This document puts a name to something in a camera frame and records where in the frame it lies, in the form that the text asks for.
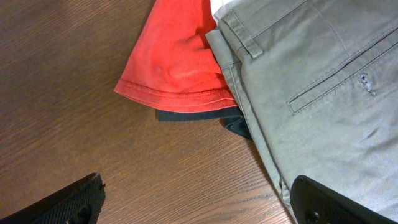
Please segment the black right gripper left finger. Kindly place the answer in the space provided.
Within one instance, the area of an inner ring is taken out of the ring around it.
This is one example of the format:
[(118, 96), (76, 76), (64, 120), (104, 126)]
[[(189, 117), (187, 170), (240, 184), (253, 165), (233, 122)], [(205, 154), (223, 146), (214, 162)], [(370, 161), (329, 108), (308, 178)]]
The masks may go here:
[(99, 173), (1, 219), (1, 224), (96, 224), (106, 198)]

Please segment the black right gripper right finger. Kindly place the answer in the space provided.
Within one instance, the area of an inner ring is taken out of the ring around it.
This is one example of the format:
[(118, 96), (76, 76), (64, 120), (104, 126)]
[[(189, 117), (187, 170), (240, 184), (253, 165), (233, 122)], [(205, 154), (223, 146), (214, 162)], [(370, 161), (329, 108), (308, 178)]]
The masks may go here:
[(294, 180), (290, 204), (299, 224), (397, 224), (305, 175)]

